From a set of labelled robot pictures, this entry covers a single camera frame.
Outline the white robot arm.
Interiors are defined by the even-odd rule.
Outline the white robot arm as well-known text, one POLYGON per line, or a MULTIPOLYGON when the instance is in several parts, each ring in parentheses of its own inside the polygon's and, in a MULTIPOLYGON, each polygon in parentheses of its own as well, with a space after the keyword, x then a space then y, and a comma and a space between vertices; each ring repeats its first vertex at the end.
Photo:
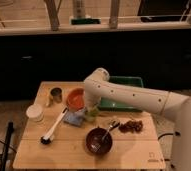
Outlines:
POLYGON ((170 171, 191 171, 191 96, 115 84, 109 79, 104 68, 95 69, 84 79, 84 106, 90 109, 107 98, 171 120, 175 125, 170 171))

